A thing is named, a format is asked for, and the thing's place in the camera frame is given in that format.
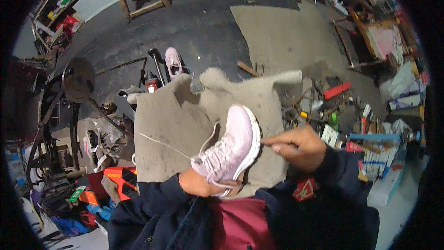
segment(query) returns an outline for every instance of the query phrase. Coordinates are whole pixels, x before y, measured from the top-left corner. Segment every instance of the wooden stick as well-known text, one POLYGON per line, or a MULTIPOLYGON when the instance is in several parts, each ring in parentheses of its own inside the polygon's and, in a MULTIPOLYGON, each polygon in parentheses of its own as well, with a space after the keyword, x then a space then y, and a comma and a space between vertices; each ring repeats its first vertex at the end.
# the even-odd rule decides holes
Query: wooden stick
POLYGON ((260 75, 258 74, 257 71, 255 71, 253 68, 248 67, 248 66, 245 65, 245 63, 242 62, 242 61, 238 61, 238 62, 237 62, 237 66, 238 66, 239 68, 243 69, 244 71, 246 71, 247 73, 249 73, 249 74, 252 75, 252 76, 256 76, 256 77, 260 76, 260 75))

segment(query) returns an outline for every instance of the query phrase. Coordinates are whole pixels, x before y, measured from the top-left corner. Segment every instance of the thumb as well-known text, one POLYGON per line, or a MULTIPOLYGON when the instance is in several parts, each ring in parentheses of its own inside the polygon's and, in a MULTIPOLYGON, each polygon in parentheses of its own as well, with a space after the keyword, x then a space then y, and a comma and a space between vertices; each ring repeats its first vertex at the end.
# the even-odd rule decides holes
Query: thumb
POLYGON ((294 156, 298 154, 297 149, 294 146, 284 143, 273 144, 271 150, 285 159, 294 158, 294 156))

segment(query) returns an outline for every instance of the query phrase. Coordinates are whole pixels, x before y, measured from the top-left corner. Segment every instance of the shoe sole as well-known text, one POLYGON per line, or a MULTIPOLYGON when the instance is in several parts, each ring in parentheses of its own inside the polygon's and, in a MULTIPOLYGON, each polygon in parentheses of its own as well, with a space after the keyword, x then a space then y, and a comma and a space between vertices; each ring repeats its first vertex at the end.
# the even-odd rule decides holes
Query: shoe sole
MULTIPOLYGON (((253 115, 251 110, 246 106, 242 106, 245 111, 248 113, 248 117, 250 118, 251 128, 253 130, 253 142, 251 143, 251 148, 247 154, 247 156, 242 161, 241 165, 236 170, 236 173, 233 176, 233 180, 243 181, 245 170, 250 167, 254 160, 258 157, 259 149, 261 147, 261 130, 259 129, 258 120, 253 115)), ((239 192, 239 189, 226 190, 224 194, 220 197, 231 197, 236 195, 239 192)))

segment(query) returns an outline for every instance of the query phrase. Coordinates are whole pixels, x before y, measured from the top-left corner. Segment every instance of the white shoelace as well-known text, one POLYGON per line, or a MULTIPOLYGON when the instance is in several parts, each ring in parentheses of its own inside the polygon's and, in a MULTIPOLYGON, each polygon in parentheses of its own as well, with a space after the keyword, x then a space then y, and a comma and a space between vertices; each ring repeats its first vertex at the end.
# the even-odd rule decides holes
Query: white shoelace
MULTIPOLYGON (((213 133, 203 143, 202 147, 200 148, 199 154, 197 155, 199 157, 199 159, 202 160, 202 163, 204 164, 204 166, 207 169, 207 171, 210 172, 210 175, 217 173, 217 171, 221 169, 220 157, 223 157, 224 160, 226 161, 227 160, 227 155, 231 153, 231 148, 226 143, 227 142, 226 141, 226 139, 227 139, 226 137, 222 137, 222 139, 219 140, 218 142, 216 142, 213 147, 210 147, 205 152, 203 152, 203 150, 207 146, 208 142, 214 137, 214 134, 216 133, 217 125, 219 125, 219 121, 217 121, 214 124, 213 133)), ((140 132, 139 132, 139 134, 144 136, 144 137, 146 137, 146 138, 148 138, 149 140, 152 140, 154 142, 157 142, 159 144, 162 144, 162 145, 172 149, 173 151, 183 155, 184 157, 192 160, 193 162, 197 162, 195 158, 190 158, 188 155, 182 153, 178 149, 175 149, 174 147, 171 147, 170 145, 168 145, 168 144, 166 144, 166 143, 164 143, 162 141, 158 141, 158 140, 156 140, 154 138, 151 138, 149 136, 146 136, 146 135, 144 135, 144 134, 142 134, 140 132)), ((219 186, 219 187, 226 188, 226 189, 236 188, 236 186, 225 185, 225 184, 221 184, 221 183, 216 182, 216 181, 212 181, 212 183, 215 186, 219 186)))

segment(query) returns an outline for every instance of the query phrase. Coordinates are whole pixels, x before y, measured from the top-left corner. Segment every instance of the hand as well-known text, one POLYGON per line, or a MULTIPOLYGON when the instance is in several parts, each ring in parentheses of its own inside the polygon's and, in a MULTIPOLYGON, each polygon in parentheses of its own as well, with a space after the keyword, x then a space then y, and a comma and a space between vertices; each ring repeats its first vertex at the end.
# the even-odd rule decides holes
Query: hand
MULTIPOLYGON (((240 182, 237 183, 233 180, 220 181, 220 183, 233 187, 241 186, 240 182)), ((223 193, 226 190, 224 187, 209 184, 204 176, 199 175, 192 168, 179 174, 179 185, 186 193, 200 197, 210 197, 211 195, 223 193)))
POLYGON ((306 173, 318 169, 327 151, 327 145, 310 125, 264 138, 261 143, 306 173))

